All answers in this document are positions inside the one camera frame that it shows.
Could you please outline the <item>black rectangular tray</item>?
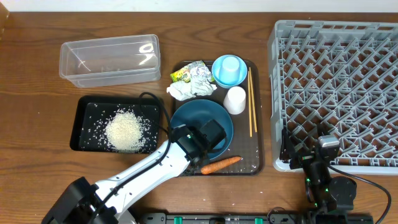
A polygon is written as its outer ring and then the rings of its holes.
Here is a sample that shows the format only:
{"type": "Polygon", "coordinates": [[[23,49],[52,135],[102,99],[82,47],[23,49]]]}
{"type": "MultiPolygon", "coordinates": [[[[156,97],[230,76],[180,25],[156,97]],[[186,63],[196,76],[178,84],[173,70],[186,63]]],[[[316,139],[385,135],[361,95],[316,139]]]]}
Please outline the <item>black rectangular tray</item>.
{"type": "Polygon", "coordinates": [[[88,95],[79,99],[70,148],[74,151],[118,152],[128,153],[113,146],[106,136],[106,126],[117,114],[131,113],[136,116],[142,126],[143,143],[132,154],[150,154],[156,150],[159,123],[162,111],[155,99],[142,100],[127,96],[88,95]]]}

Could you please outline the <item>light blue cup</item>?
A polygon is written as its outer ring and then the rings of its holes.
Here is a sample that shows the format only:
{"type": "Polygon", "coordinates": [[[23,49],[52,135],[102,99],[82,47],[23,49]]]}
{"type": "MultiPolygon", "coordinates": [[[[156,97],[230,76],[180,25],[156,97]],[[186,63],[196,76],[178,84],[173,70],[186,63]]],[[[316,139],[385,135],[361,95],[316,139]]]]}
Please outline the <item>light blue cup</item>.
{"type": "Polygon", "coordinates": [[[227,55],[221,61],[219,78],[225,85],[235,84],[239,80],[240,62],[234,55],[227,55]]]}

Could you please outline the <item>pink cup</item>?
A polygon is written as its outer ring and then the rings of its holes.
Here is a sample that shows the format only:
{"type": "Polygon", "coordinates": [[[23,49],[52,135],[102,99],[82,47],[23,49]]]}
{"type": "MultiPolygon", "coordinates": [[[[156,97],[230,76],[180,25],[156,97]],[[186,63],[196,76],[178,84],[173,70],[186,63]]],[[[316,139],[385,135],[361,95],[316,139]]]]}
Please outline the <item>pink cup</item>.
{"type": "Polygon", "coordinates": [[[224,98],[224,107],[229,114],[236,115],[244,111],[246,107],[246,92],[240,86],[230,88],[224,98]]]}

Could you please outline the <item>right wooden chopstick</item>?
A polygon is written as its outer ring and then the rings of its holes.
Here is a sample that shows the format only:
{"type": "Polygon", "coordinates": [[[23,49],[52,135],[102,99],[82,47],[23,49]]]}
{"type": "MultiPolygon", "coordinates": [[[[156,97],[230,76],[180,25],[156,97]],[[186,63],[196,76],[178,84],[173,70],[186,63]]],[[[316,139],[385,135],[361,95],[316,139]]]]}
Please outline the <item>right wooden chopstick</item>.
{"type": "Polygon", "coordinates": [[[252,104],[254,131],[256,133],[257,132],[257,117],[256,117],[256,106],[255,106],[255,100],[254,100],[254,87],[253,87],[251,67],[249,67],[249,87],[250,87],[250,92],[251,92],[251,104],[252,104]]]}

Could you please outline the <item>yellow green snack wrapper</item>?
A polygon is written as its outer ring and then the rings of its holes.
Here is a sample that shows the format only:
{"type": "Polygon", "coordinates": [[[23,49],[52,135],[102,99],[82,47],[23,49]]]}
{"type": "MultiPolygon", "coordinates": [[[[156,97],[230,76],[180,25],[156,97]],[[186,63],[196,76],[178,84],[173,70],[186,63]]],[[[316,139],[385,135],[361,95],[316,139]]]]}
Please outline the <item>yellow green snack wrapper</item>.
{"type": "MultiPolygon", "coordinates": [[[[191,80],[190,69],[196,65],[205,65],[205,63],[202,60],[189,63],[188,65],[182,67],[181,69],[177,70],[176,72],[173,72],[170,74],[172,81],[173,82],[184,81],[185,83],[189,83],[191,80]]],[[[213,82],[214,80],[215,79],[213,78],[213,75],[211,73],[208,81],[213,82]]]]}

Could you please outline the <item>wooden chopstick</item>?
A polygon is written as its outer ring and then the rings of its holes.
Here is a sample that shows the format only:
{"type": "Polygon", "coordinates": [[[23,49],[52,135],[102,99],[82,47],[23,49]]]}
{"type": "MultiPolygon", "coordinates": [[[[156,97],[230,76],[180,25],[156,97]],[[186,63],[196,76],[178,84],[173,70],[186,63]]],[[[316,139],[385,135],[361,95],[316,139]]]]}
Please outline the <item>wooden chopstick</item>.
{"type": "Polygon", "coordinates": [[[250,92],[251,92],[251,104],[252,104],[254,131],[256,133],[257,132],[257,117],[256,117],[256,106],[255,106],[255,100],[254,100],[254,87],[253,87],[251,67],[249,67],[249,87],[250,87],[250,92]]]}
{"type": "Polygon", "coordinates": [[[251,71],[248,70],[248,105],[249,105],[249,136],[252,137],[252,109],[251,109],[251,71]]]}

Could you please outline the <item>dark blue bowl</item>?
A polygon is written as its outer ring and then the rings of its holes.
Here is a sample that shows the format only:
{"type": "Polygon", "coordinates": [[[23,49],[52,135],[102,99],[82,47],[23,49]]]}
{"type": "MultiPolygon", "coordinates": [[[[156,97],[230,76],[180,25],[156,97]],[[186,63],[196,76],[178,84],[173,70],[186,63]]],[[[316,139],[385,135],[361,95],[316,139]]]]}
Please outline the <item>dark blue bowl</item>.
{"type": "Polygon", "coordinates": [[[210,160],[216,159],[224,153],[231,144],[234,134],[233,122],[229,113],[218,103],[211,100],[192,100],[180,106],[171,118],[173,128],[186,124],[195,128],[202,127],[209,120],[214,119],[225,130],[226,141],[216,145],[216,152],[209,153],[210,160]]]}

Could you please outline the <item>pile of white rice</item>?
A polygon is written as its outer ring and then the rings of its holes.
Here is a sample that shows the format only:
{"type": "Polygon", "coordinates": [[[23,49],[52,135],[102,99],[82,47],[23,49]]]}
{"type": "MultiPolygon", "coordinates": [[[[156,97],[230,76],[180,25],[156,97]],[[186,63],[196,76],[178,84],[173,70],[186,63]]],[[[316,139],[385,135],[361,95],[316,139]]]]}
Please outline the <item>pile of white rice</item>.
{"type": "Polygon", "coordinates": [[[153,151],[158,131],[133,110],[118,109],[110,115],[90,116],[82,129],[79,146],[84,151],[143,153],[153,151]]]}

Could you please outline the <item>crumpled silver foil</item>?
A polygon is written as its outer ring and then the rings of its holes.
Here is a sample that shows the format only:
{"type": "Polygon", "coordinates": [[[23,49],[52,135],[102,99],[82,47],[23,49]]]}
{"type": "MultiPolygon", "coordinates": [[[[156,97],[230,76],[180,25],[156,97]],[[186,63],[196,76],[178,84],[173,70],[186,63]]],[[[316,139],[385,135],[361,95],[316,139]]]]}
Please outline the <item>crumpled silver foil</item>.
{"type": "Polygon", "coordinates": [[[211,75],[209,69],[205,65],[196,65],[190,69],[191,81],[207,82],[211,75]]]}

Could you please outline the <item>grey dishwasher rack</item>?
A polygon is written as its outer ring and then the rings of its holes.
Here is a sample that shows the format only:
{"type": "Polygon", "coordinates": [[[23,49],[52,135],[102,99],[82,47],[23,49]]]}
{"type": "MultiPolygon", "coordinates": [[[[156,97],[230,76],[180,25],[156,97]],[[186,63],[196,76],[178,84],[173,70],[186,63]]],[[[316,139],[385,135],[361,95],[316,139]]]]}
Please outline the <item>grey dishwasher rack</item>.
{"type": "Polygon", "coordinates": [[[397,174],[397,24],[279,20],[268,41],[272,163],[287,133],[296,151],[317,125],[340,148],[331,164],[352,174],[397,174]]]}

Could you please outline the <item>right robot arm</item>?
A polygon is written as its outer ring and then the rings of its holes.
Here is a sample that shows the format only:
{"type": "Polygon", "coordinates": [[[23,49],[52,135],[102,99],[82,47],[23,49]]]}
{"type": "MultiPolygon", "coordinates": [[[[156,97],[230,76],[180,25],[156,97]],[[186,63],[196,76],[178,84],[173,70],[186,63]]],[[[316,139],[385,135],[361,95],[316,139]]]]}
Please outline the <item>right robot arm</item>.
{"type": "Polygon", "coordinates": [[[346,212],[354,209],[357,184],[345,176],[332,177],[328,166],[338,155],[340,142],[317,126],[318,139],[312,149],[298,151],[286,129],[282,130],[281,160],[288,160],[292,170],[305,173],[307,199],[315,208],[297,219],[298,223],[348,223],[346,212]]]}

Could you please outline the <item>orange carrot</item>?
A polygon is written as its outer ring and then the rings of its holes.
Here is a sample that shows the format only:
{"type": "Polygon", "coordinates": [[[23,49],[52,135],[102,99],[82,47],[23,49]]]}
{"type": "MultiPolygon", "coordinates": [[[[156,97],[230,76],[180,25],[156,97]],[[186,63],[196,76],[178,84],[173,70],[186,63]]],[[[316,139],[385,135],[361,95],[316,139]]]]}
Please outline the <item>orange carrot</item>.
{"type": "Polygon", "coordinates": [[[223,159],[221,161],[217,161],[208,165],[205,165],[201,168],[201,173],[203,175],[214,173],[218,170],[224,169],[232,164],[239,162],[242,159],[240,156],[234,156],[227,159],[223,159]]]}

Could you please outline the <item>brown serving tray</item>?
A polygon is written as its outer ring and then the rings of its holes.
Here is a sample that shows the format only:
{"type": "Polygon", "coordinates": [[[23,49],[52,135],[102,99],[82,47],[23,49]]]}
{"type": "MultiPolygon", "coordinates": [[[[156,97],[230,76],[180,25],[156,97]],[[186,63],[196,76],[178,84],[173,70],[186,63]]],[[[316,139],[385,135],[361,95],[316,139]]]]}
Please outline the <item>brown serving tray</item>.
{"type": "Polygon", "coordinates": [[[218,162],[224,159],[228,159],[234,156],[240,156],[242,159],[228,167],[220,169],[211,176],[245,176],[245,175],[256,175],[263,168],[265,164],[265,150],[264,150],[264,132],[262,128],[261,118],[261,96],[257,82],[259,81],[259,74],[256,65],[250,61],[245,60],[245,64],[251,69],[253,88],[254,88],[254,104],[256,112],[256,125],[257,131],[252,132],[252,136],[249,135],[249,106],[246,106],[245,110],[238,115],[229,115],[228,112],[222,112],[220,106],[223,106],[223,100],[228,92],[227,89],[218,87],[212,95],[196,97],[196,100],[203,100],[202,104],[207,105],[210,101],[219,104],[219,106],[209,109],[199,115],[195,115],[193,125],[201,126],[209,119],[214,119],[224,127],[226,134],[231,136],[231,142],[229,146],[223,151],[217,152],[216,154],[209,154],[209,160],[211,163],[218,162]]]}

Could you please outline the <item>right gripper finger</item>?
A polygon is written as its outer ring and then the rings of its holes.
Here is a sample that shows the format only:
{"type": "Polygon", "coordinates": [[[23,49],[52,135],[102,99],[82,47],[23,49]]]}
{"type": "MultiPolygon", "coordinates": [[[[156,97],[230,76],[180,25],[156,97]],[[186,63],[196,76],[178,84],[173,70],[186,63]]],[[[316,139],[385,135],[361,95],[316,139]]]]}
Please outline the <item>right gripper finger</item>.
{"type": "Polygon", "coordinates": [[[296,156],[296,151],[293,142],[289,138],[287,130],[283,129],[281,133],[282,133],[282,144],[280,147],[279,159],[282,161],[287,161],[289,159],[293,159],[296,156]]]}
{"type": "Polygon", "coordinates": [[[324,125],[321,123],[317,124],[317,134],[318,134],[318,137],[328,135],[328,131],[325,129],[324,125]]]}

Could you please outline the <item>left wooden chopstick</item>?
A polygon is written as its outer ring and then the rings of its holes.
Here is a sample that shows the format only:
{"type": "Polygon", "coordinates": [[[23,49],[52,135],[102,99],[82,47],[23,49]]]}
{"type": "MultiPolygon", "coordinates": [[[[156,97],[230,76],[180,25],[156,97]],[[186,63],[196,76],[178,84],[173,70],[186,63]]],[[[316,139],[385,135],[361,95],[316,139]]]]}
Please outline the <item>left wooden chopstick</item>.
{"type": "Polygon", "coordinates": [[[249,136],[252,137],[252,109],[251,109],[251,71],[248,70],[248,105],[249,105],[249,136]]]}

